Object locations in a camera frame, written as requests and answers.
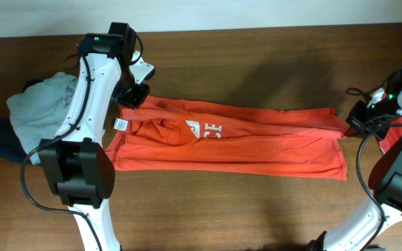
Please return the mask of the orange soccer t-shirt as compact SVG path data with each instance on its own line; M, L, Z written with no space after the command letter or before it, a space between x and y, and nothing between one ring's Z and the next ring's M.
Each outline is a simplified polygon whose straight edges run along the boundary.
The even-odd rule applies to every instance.
M121 108L106 148L118 171L184 170L345 180L332 108L275 110L149 96Z

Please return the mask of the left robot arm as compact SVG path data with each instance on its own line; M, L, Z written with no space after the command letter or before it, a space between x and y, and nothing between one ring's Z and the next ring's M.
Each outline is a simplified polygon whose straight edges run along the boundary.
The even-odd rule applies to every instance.
M68 113L53 139L42 139L40 164L53 195L75 217L85 250L120 250L109 198L115 170L103 150L110 104L137 109L149 94L155 68L144 62L137 33L113 22L107 33L88 33L77 46L80 72Z

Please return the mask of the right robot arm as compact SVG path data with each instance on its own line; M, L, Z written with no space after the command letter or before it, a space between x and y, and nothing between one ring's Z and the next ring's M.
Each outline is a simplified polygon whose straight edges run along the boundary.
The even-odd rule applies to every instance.
M306 246L312 251L370 250L372 241L402 221L402 135L382 152L367 181L362 177L362 151L370 137L386 138L392 128L402 128L402 68L395 70L376 89L347 93L362 96L346 121L363 137L356 157L356 172L367 199L339 227L323 232Z

